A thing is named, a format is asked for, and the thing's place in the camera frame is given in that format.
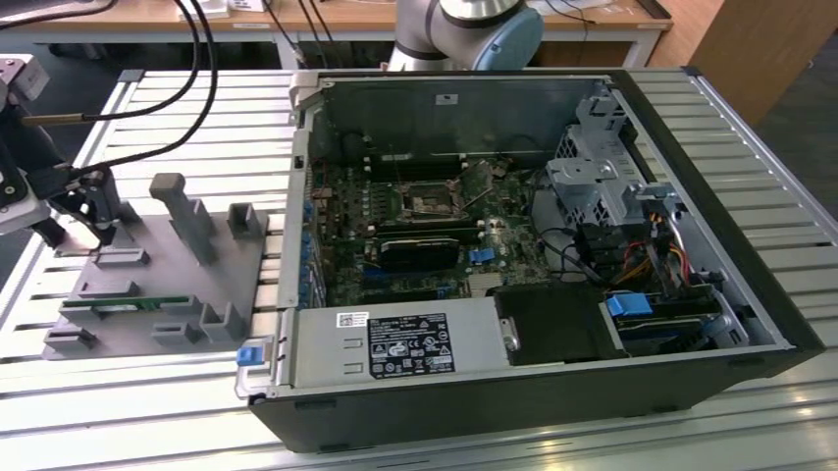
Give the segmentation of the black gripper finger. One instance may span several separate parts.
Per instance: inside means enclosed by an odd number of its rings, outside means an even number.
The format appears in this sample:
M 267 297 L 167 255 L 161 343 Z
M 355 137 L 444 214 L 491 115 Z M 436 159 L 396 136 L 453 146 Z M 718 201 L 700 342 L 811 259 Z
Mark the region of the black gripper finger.
M 57 248 L 65 240 L 66 231 L 52 217 L 29 225 L 29 229 L 40 236 L 49 248 Z
M 53 169 L 53 175 L 49 206 L 86 227 L 100 246 L 110 245 L 120 211 L 110 170 L 93 170 L 82 174 L 78 169 L 64 166 Z

